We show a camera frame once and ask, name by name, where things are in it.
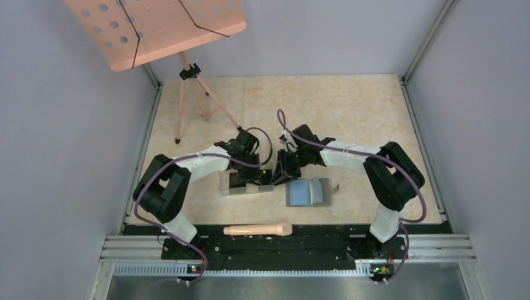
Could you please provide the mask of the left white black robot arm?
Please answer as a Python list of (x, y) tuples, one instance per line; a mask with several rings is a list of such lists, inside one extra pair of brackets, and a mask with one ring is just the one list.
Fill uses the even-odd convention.
[(235, 169), (250, 180), (259, 171), (259, 139), (249, 131), (238, 129), (238, 135), (227, 142), (215, 142), (205, 150), (170, 158), (155, 156), (133, 192), (134, 215), (177, 240), (176, 249), (185, 258), (200, 251), (196, 227), (183, 212), (188, 186), (212, 173)]

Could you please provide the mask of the grey leather card holder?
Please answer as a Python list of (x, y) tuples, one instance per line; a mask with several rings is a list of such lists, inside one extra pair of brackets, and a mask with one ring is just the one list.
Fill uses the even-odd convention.
[(332, 185), (328, 177), (298, 179), (286, 184), (286, 206), (291, 208), (321, 208), (332, 205), (340, 185)]

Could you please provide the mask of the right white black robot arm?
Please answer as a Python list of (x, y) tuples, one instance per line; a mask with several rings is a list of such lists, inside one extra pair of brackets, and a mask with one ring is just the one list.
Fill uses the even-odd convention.
[(419, 168), (393, 141), (381, 147), (366, 147), (332, 137), (319, 139), (306, 124), (291, 131), (290, 135), (295, 147), (278, 151), (272, 184), (277, 186), (300, 179), (301, 169), (310, 164), (365, 173), (379, 201), (366, 248), (375, 258), (384, 257), (391, 250), (391, 239), (403, 220), (402, 211), (425, 184)]

